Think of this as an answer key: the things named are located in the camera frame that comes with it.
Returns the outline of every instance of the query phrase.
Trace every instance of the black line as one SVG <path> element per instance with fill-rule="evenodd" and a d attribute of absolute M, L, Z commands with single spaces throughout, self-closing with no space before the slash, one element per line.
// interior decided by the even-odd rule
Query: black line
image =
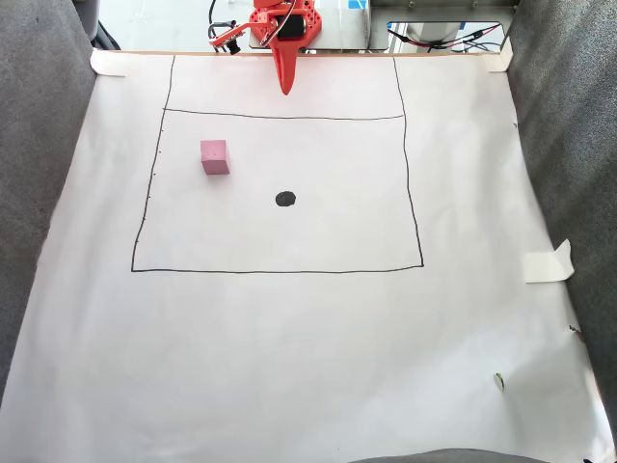
<path fill-rule="evenodd" d="M 326 121 L 380 121 L 382 119 L 398 119 L 405 117 L 404 114 L 398 116 L 384 116 L 382 118 L 320 118 L 317 116 L 252 116 L 248 114 L 234 114 L 234 113 L 204 113 L 201 111 L 187 111 L 185 109 L 171 109 L 163 108 L 163 111 L 173 111 L 175 113 L 188 113 L 188 114 L 205 114 L 210 116 L 234 116 L 236 118 L 252 118 L 252 119 L 322 119 Z"/>
<path fill-rule="evenodd" d="M 403 132 L 403 152 L 405 153 L 405 165 L 407 166 L 407 195 L 409 196 L 409 204 L 412 207 L 412 215 L 414 216 L 414 224 L 416 225 L 416 239 L 417 248 L 420 251 L 420 264 L 424 266 L 424 256 L 422 255 L 422 246 L 420 245 L 420 234 L 417 231 L 416 213 L 414 212 L 414 202 L 412 201 L 412 192 L 409 189 L 409 159 L 407 158 L 407 113 L 405 112 L 405 101 L 403 100 L 403 93 L 401 92 L 401 84 L 398 80 L 398 71 L 396 70 L 396 59 L 392 56 L 392 62 L 394 63 L 394 74 L 396 75 L 396 86 L 398 87 L 398 94 L 401 95 L 401 104 L 403 105 L 403 116 L 405 117 L 405 131 Z"/>
<path fill-rule="evenodd" d="M 172 82 L 174 80 L 174 64 L 175 64 L 175 55 L 172 60 L 172 68 L 170 69 L 170 89 L 167 92 L 167 100 L 165 100 L 165 108 L 167 108 L 167 103 L 170 102 L 170 95 L 172 94 Z M 163 116 L 161 117 L 161 126 L 158 129 L 158 140 L 156 141 L 156 151 L 154 152 L 154 160 L 152 161 L 152 168 L 150 169 L 150 180 L 148 182 L 148 192 L 146 193 L 146 204 L 144 205 L 144 216 L 142 217 L 142 223 L 139 226 L 139 231 L 137 231 L 137 236 L 135 237 L 135 244 L 133 245 L 133 257 L 131 259 L 131 272 L 135 271 L 135 252 L 137 251 L 137 243 L 139 242 L 139 236 L 142 234 L 142 229 L 144 228 L 144 222 L 146 221 L 146 213 L 148 212 L 148 199 L 150 197 L 150 188 L 152 187 L 152 177 L 154 175 L 154 166 L 156 165 L 156 158 L 158 156 L 158 147 L 161 143 L 161 134 L 163 133 L 163 122 L 165 121 L 165 108 L 163 108 Z"/>
<path fill-rule="evenodd" d="M 177 270 L 173 268 L 149 268 L 145 270 L 131 270 L 133 273 L 147 273 L 147 272 L 175 272 L 175 273 L 227 273 L 233 275 L 248 275 L 254 273 L 325 273 L 330 275 L 344 275 L 347 273 L 392 273 L 400 272 L 402 270 L 410 270 L 412 268 L 421 268 L 422 265 L 411 265 L 409 267 L 392 268 L 389 270 L 340 270 L 340 271 L 327 271 L 327 270 L 247 270 L 247 271 L 233 271 L 233 270 Z"/>

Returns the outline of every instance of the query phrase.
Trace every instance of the pink cube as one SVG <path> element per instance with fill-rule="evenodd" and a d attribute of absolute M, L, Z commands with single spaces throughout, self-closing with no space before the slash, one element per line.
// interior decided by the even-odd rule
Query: pink cube
<path fill-rule="evenodd" d="M 201 164 L 209 176 L 229 174 L 228 144 L 225 140 L 201 141 Z"/>

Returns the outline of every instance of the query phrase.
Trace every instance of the white paper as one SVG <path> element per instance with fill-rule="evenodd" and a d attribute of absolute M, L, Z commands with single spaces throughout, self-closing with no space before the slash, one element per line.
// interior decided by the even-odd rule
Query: white paper
<path fill-rule="evenodd" d="M 570 260 L 570 240 L 548 253 L 529 253 L 523 258 L 525 283 L 562 282 L 575 273 Z"/>
<path fill-rule="evenodd" d="M 132 55 L 103 51 L 93 48 L 90 66 L 98 75 L 109 77 L 124 77 L 130 66 Z"/>
<path fill-rule="evenodd" d="M 178 56 L 170 95 L 173 57 L 133 59 L 94 87 L 0 409 L 3 461 L 342 463 L 443 448 L 612 461 L 566 288 L 523 282 L 520 256 L 550 240 L 507 81 L 482 59 L 397 58 L 395 73 L 391 57 L 300 57 L 289 97 L 271 57 Z M 396 116 L 397 76 L 402 131 L 400 119 L 162 121 L 166 103 Z M 231 173 L 210 178 L 199 139 L 221 133 Z M 417 233 L 398 203 L 407 174 Z M 275 204 L 283 190 L 295 205 Z M 295 220 L 305 239 L 278 230 Z M 388 272 L 147 267 L 383 270 L 420 249 L 423 266 Z"/>

